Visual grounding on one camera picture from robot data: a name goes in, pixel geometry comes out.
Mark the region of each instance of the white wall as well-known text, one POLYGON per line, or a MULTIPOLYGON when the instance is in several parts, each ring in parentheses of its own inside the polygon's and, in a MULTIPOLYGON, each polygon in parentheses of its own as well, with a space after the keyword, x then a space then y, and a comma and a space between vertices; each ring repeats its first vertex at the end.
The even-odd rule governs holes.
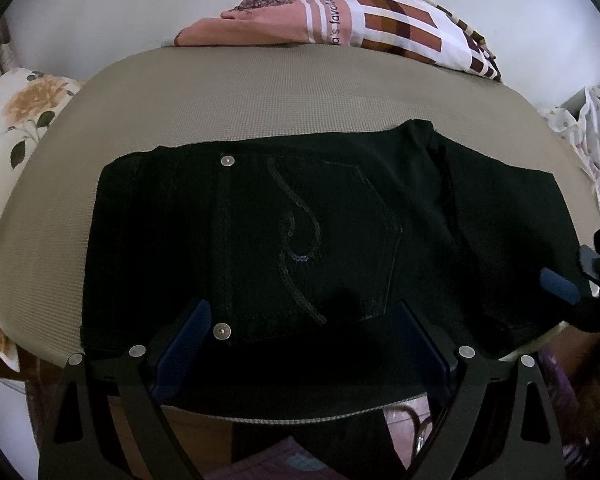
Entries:
POLYGON ((24 480, 38 477, 38 448, 33 439, 27 399, 1 382, 0 448, 24 480))
MULTIPOLYGON (((86 80, 241 0, 15 0, 7 12, 26 68, 86 80)), ((589 0, 433 0, 485 35, 504 82, 536 107, 600 83, 600 15, 589 0)))

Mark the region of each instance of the white fabric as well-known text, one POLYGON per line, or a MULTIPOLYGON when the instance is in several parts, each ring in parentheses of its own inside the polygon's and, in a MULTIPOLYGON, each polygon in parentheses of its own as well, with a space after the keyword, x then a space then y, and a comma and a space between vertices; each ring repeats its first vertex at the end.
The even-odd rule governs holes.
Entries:
POLYGON ((576 120, 564 108, 538 110, 551 129, 567 141, 594 184, 600 210, 600 88, 585 88, 586 102, 576 120))
MULTIPOLYGON (((73 79, 24 68, 0 76, 0 216, 31 153, 81 87, 73 79)), ((16 345, 1 327, 0 359, 20 370, 16 345)))

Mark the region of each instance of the metal screw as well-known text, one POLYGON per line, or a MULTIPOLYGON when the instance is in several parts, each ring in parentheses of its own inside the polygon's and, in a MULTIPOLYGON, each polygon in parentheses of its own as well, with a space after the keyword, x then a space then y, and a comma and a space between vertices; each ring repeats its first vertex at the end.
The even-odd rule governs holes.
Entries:
POLYGON ((227 325, 227 323, 218 323, 214 327, 214 337, 219 339, 220 341, 224 341, 225 339, 229 339, 231 335, 231 327, 227 325))
POLYGON ((77 366, 82 362, 82 354, 73 354, 67 361, 71 366, 77 366))
POLYGON ((145 352, 146 348, 144 347, 144 345, 133 345, 129 349, 129 355, 131 357, 142 357, 145 352))
POLYGON ((527 368, 533 368, 536 364, 536 361, 530 355, 523 355, 520 358, 520 362, 525 365, 527 368))
POLYGON ((475 350, 473 348, 471 348, 470 346, 461 346, 458 349, 458 353, 464 357, 465 359, 471 359, 472 357, 475 357, 475 350))

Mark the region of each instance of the purple fabric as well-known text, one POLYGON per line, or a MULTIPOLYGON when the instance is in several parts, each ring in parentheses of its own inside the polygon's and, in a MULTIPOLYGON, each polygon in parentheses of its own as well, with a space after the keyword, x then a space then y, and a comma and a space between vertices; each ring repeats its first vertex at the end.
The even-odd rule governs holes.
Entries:
POLYGON ((205 475, 205 480, 346 480, 288 437, 241 462, 205 475))
POLYGON ((586 440, 573 428, 573 419, 578 413, 578 399, 569 378, 546 345, 538 351, 538 367, 558 422, 564 465, 569 478, 572 478, 572 473, 576 473, 586 461, 587 454, 586 440))

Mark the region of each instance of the pillowcase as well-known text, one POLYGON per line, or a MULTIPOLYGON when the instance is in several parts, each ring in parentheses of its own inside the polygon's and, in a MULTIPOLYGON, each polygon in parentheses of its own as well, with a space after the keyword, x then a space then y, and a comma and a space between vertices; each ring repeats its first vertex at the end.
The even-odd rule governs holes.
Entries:
MULTIPOLYGON (((82 83, 15 68, 0 78, 0 216, 33 150, 82 83)), ((19 371, 16 345, 0 329, 0 357, 19 371)))
POLYGON ((173 40, 175 46, 280 43, 368 48, 500 81, 484 37, 429 0, 243 0, 173 40))

